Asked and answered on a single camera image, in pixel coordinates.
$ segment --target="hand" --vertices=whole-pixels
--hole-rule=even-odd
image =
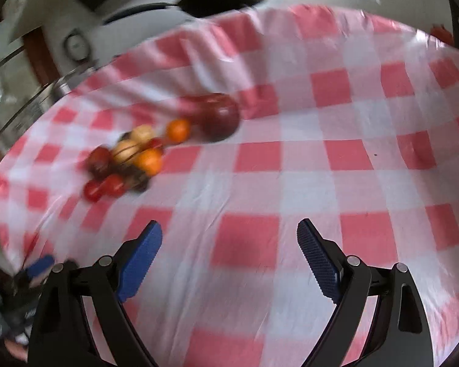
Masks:
[[[6,339],[5,347],[13,357],[19,360],[23,360],[27,363],[27,349],[22,345]]]

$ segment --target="cherry tomato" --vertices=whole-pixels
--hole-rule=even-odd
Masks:
[[[156,149],[159,150],[160,153],[165,153],[165,144],[161,138],[152,138],[151,140],[148,141],[148,143],[145,145],[145,150],[146,149]]]
[[[99,146],[92,150],[87,158],[87,169],[98,179],[109,175],[110,150],[105,146]]]
[[[119,174],[110,174],[102,182],[102,187],[106,194],[112,197],[121,197],[126,193],[126,186],[124,185],[124,180]]]
[[[98,180],[89,180],[83,187],[83,195],[89,202],[98,202],[104,195],[102,184]]]

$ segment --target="white wall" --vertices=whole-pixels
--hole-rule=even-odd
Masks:
[[[62,52],[63,38],[75,27],[82,30],[90,39],[94,56],[100,65],[105,65],[116,54],[125,52],[148,37],[171,29],[190,18],[176,9],[142,13],[108,26],[99,25],[99,17],[107,17],[115,10],[150,2],[177,0],[130,0],[115,6],[106,2],[98,10],[96,18],[76,0],[62,0],[43,24],[53,58],[62,73],[73,68]],[[428,31],[432,24],[444,24],[451,29],[448,0],[267,0],[265,5],[288,5],[294,3],[328,4],[364,9],[371,13],[390,17],[411,26]]]

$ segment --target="red and white checkered tablecloth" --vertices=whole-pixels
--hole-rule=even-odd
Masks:
[[[81,198],[93,148],[213,92],[240,103],[234,136],[171,148],[145,194]],[[45,252],[91,264],[161,223],[125,307],[162,367],[301,366],[333,311],[297,245],[306,217],[346,254],[409,266],[439,365],[459,341],[458,51],[347,9],[197,20],[99,70],[0,164],[0,239],[16,268]]]

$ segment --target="metal screw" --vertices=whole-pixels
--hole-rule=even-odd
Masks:
[[[359,266],[360,265],[360,259],[357,258],[355,255],[351,255],[347,257],[347,263],[351,266]]]
[[[53,266],[52,268],[52,271],[54,273],[59,273],[63,270],[63,264],[56,264],[55,266]]]
[[[396,269],[398,269],[402,273],[406,273],[408,271],[408,267],[405,264],[402,264],[401,262],[396,264]]]
[[[99,259],[100,266],[109,266],[112,262],[112,257],[109,255],[104,255],[102,258]]]

